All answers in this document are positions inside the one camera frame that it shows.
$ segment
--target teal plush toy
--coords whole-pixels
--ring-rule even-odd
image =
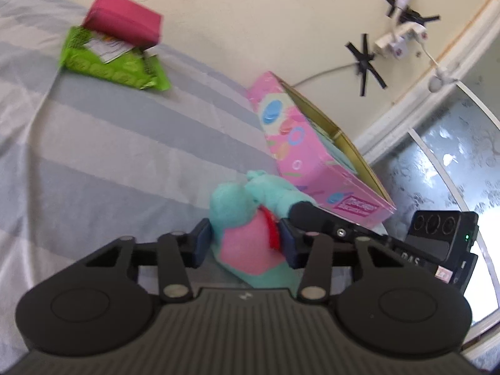
[[[213,254],[227,270],[255,288],[289,288],[296,293],[300,276],[279,252],[275,219],[286,218],[299,201],[316,204],[278,176],[249,171],[248,183],[224,183],[210,200]]]

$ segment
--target bed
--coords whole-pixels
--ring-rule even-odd
[[[190,231],[219,183],[276,173],[244,89],[161,45],[173,84],[139,91],[59,69],[86,10],[0,0],[0,372],[25,352],[14,323],[29,288],[121,235]],[[153,269],[139,282],[156,286]],[[209,255],[194,288],[245,287]]]

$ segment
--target electrical cable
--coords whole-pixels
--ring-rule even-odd
[[[439,63],[436,62],[436,60],[432,57],[432,55],[427,51],[426,46],[423,44],[423,42],[418,41],[420,46],[422,47],[422,51],[428,56],[428,58],[436,65],[436,67],[439,69]]]
[[[357,65],[358,63],[357,62],[354,62],[354,63],[349,63],[347,65],[343,65],[343,66],[338,66],[338,67],[334,67],[332,69],[328,69],[328,70],[324,70],[323,72],[319,72],[319,73],[316,73],[312,76],[309,76],[307,77],[306,79],[304,80],[301,80],[295,84],[292,85],[292,87],[298,87],[300,86],[301,84],[304,84],[304,83],[307,83],[311,80],[314,80],[314,79],[317,79],[318,77],[321,77],[321,76],[325,76],[327,74],[330,74],[330,73],[333,73],[333,72],[337,72],[338,70],[343,70],[343,69],[347,69],[349,67],[352,67],[352,66],[355,66]]]

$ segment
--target sticker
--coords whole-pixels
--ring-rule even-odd
[[[287,135],[290,131],[292,131],[294,124],[295,121],[293,121],[291,118],[287,118],[282,122],[282,125],[279,126],[279,133],[281,135]]]
[[[369,203],[359,197],[350,195],[337,204],[333,209],[344,210],[361,217],[368,217],[370,214],[375,213],[378,208],[379,206],[376,204]]]
[[[442,280],[444,283],[449,283],[452,279],[453,271],[439,266],[437,267],[436,275],[434,276]]]
[[[93,32],[92,38],[83,46],[95,53],[103,63],[109,63],[133,48],[133,45],[127,42],[98,32]]]
[[[296,159],[292,163],[293,170],[299,170],[302,167],[302,161],[300,159]]]
[[[302,127],[295,127],[290,134],[288,134],[288,143],[292,146],[299,145],[304,141],[306,132]]]
[[[273,100],[262,112],[262,122],[265,125],[272,124],[281,114],[283,103],[280,100]]]
[[[284,142],[279,146],[278,150],[274,154],[274,158],[276,160],[283,160],[287,157],[289,151],[290,145],[288,145],[288,142]]]
[[[341,201],[343,198],[344,198],[343,193],[334,193],[328,197],[327,203],[334,204],[337,203],[338,201]]]

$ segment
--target white wall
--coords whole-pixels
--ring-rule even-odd
[[[89,6],[92,0],[73,0]],[[373,42],[388,31],[384,0],[137,0],[164,15],[163,42],[249,86],[265,70],[290,84],[353,61],[344,45]],[[429,51],[439,55],[485,0],[414,0],[422,15],[441,14],[429,25]],[[374,66],[389,85],[369,77],[367,97],[346,69],[304,85],[301,91],[355,139],[389,109],[428,67],[412,56],[378,58]]]

